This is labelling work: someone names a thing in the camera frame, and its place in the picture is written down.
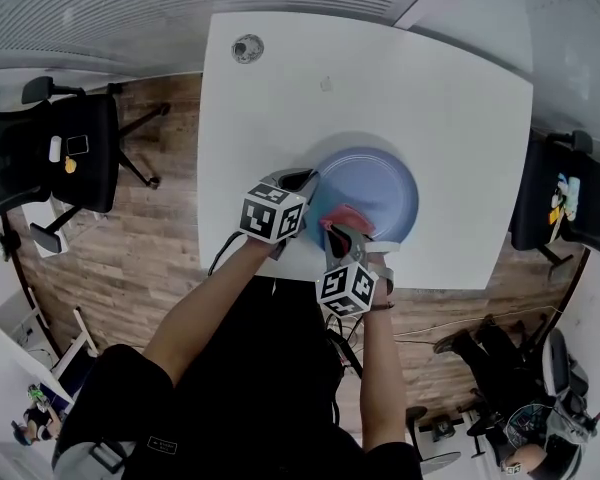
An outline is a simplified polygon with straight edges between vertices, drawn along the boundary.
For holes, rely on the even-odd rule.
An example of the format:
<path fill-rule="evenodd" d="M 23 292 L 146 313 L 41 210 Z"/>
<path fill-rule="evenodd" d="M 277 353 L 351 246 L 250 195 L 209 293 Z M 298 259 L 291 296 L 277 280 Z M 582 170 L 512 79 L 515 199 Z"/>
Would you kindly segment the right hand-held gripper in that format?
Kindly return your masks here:
<path fill-rule="evenodd" d="M 385 256 L 398 252 L 396 242 L 368 242 L 362 232 L 346 225 L 324 226 L 324 252 L 327 270 L 316 281 L 318 304 L 336 317 L 356 316 L 373 306 L 377 283 L 383 279 L 387 294 L 394 288 L 391 268 L 370 263 L 368 254 Z"/>

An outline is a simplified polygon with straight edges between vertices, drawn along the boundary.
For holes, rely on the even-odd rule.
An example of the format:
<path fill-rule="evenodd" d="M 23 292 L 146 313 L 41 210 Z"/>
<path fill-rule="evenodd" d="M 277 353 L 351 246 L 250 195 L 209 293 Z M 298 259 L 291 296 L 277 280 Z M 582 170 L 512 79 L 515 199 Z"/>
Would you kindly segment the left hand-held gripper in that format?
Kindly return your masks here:
<path fill-rule="evenodd" d="M 320 173 L 306 168 L 273 172 L 259 180 L 244 196 L 238 230 L 273 247 L 276 261 L 301 227 L 305 208 L 320 183 Z"/>

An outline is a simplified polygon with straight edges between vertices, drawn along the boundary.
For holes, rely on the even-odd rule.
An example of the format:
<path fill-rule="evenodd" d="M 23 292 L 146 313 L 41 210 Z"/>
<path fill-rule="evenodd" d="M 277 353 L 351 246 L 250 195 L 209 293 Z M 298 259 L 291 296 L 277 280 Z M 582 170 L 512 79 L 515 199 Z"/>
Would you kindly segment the pink cloth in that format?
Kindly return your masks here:
<path fill-rule="evenodd" d="M 354 240 L 362 243 L 370 240 L 374 225 L 359 211 L 348 204 L 341 204 L 319 220 L 325 232 L 326 242 L 336 259 L 343 259 L 352 252 Z"/>

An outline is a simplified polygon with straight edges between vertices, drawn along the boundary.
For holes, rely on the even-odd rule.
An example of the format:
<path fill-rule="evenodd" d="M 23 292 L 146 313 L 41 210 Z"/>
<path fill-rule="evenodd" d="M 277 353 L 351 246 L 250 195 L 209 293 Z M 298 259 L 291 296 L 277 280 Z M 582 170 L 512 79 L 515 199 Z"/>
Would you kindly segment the big blue plate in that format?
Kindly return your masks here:
<path fill-rule="evenodd" d="M 316 167 L 319 185 L 305 215 L 306 235 L 324 247 L 320 220 L 348 204 L 374 226 L 375 241 L 403 242 L 416 221 L 419 194 L 404 163 L 377 148 L 352 147 L 336 152 Z"/>

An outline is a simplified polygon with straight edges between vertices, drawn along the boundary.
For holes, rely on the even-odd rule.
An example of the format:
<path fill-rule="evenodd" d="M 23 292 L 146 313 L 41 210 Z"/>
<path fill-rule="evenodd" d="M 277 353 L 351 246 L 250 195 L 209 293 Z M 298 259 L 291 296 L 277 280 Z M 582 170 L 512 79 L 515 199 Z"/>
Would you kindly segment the person's right forearm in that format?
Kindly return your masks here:
<path fill-rule="evenodd" d="M 405 441 L 406 388 L 388 310 L 366 313 L 360 390 L 362 446 L 366 452 Z"/>

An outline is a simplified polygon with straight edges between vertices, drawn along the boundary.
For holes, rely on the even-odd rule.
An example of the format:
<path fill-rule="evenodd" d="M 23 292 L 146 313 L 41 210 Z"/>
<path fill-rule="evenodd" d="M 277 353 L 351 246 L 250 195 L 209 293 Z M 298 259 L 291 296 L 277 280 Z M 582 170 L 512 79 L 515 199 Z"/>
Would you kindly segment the person's left forearm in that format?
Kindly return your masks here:
<path fill-rule="evenodd" d="M 249 238 L 163 318 L 143 355 L 176 385 L 204 350 L 274 246 Z"/>

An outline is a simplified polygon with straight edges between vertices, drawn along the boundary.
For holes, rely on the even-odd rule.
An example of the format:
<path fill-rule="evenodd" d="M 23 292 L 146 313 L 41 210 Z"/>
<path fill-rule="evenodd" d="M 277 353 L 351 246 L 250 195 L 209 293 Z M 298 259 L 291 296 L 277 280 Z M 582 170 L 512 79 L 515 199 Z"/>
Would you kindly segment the person's black clothing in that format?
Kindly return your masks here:
<path fill-rule="evenodd" d="M 126 345 L 96 360 L 54 480 L 422 480 L 405 443 L 334 420 L 342 376 L 313 287 L 256 277 L 178 382 Z"/>

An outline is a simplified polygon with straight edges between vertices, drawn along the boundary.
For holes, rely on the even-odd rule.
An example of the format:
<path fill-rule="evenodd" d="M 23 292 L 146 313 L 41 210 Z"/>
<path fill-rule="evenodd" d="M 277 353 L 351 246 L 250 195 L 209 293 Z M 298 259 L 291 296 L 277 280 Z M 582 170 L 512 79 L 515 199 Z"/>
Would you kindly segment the black office chair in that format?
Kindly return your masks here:
<path fill-rule="evenodd" d="M 521 184 L 509 225 L 511 244 L 518 251 L 536 250 L 551 264 L 549 276 L 572 260 L 550 250 L 560 238 L 600 253 L 600 162 L 592 156 L 593 140 L 584 131 L 542 135 L 531 131 Z M 551 198 L 558 174 L 581 180 L 577 216 L 549 224 Z"/>
<path fill-rule="evenodd" d="M 120 168 L 126 168 L 146 187 L 157 189 L 156 176 L 145 177 L 123 152 L 121 140 L 131 132 L 170 112 L 161 103 L 144 116 L 120 126 L 116 95 L 122 87 L 111 83 L 105 92 L 88 94 L 80 87 L 61 86 L 49 76 L 29 81 L 21 93 L 23 109 L 0 111 L 0 217 L 31 202 L 54 198 L 69 208 L 46 226 L 29 226 L 34 241 L 52 253 L 61 251 L 56 232 L 81 210 L 99 214 L 112 207 Z M 87 135 L 89 152 L 72 156 L 73 174 L 64 169 L 66 139 Z M 62 138 L 61 159 L 51 163 L 49 144 Z"/>

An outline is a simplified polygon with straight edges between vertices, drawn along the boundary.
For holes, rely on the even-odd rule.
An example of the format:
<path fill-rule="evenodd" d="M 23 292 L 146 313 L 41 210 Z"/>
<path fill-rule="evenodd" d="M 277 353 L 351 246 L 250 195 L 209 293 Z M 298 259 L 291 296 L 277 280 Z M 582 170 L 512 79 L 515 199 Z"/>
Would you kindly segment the white window blind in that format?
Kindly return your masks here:
<path fill-rule="evenodd" d="M 396 23 L 417 0 L 0 0 L 0 70 L 131 77 L 197 71 L 216 13 L 284 11 Z"/>

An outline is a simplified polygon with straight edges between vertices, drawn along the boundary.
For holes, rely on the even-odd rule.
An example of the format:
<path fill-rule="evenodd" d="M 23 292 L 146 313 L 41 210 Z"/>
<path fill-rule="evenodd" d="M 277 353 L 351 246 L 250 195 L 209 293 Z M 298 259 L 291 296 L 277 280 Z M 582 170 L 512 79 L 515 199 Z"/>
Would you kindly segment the white green bundle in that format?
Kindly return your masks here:
<path fill-rule="evenodd" d="M 551 208 L 563 212 L 568 221 L 577 216 L 581 180 L 575 176 L 558 174 L 556 189 L 551 198 Z"/>

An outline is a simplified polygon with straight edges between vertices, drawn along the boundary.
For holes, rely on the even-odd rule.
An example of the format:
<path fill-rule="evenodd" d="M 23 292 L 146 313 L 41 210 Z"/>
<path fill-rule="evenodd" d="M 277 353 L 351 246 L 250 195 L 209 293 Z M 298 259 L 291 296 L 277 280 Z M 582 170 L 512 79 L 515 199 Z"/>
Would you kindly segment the grey white office chair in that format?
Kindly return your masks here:
<path fill-rule="evenodd" d="M 588 413 L 586 373 L 570 354 L 558 328 L 549 333 L 543 345 L 542 378 L 547 395 L 554 400 L 546 419 L 546 444 L 570 446 L 560 480 L 575 480 L 585 447 L 596 435 L 597 420 Z"/>

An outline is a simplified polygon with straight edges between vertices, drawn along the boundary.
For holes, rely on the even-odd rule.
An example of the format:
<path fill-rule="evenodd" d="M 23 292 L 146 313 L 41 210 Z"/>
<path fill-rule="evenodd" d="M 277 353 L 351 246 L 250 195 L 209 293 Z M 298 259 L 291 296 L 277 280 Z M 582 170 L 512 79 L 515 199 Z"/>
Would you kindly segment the white low shelf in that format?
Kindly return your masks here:
<path fill-rule="evenodd" d="M 32 223 L 38 224 L 41 227 L 46 227 L 52 224 L 58 217 L 58 213 L 53 206 L 52 200 L 45 202 L 31 202 L 22 206 L 24 217 L 28 226 Z M 60 254 L 69 251 L 69 245 L 64 234 L 64 229 L 61 228 L 56 232 L 61 244 Z"/>

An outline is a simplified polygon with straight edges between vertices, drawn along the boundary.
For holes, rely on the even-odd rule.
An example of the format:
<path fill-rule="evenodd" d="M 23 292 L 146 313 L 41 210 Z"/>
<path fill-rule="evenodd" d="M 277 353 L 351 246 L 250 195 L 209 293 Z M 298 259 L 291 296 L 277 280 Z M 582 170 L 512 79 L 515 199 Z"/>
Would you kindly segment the white side desk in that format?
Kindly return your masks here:
<path fill-rule="evenodd" d="M 21 318 L 9 332 L 0 327 L 0 344 L 6 346 L 7 356 L 69 405 L 75 403 L 75 396 L 80 391 L 80 387 L 77 387 L 73 394 L 69 393 L 61 383 L 61 377 L 75 362 L 80 352 L 84 351 L 91 358 L 99 356 L 99 350 L 82 319 L 80 310 L 75 308 L 73 314 L 80 328 L 80 333 L 60 356 L 52 352 L 51 346 L 45 347 L 42 342 L 39 343 L 38 348 L 26 348 L 16 339 L 18 331 L 26 332 L 31 329 L 31 323 L 38 319 L 42 321 L 40 328 L 49 330 L 49 326 L 39 308 L 30 311 L 25 317 Z"/>

